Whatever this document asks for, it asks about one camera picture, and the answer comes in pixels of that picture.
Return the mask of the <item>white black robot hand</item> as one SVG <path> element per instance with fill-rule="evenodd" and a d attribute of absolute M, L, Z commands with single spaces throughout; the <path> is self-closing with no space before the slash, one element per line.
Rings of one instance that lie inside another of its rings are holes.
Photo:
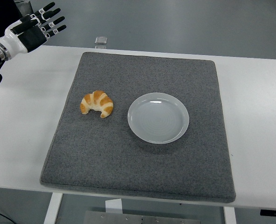
<path fill-rule="evenodd" d="M 0 39 L 8 57 L 29 53 L 66 29 L 65 17 L 59 16 L 60 11 L 51 2 L 36 11 L 30 9 L 18 21 L 9 25 Z"/>

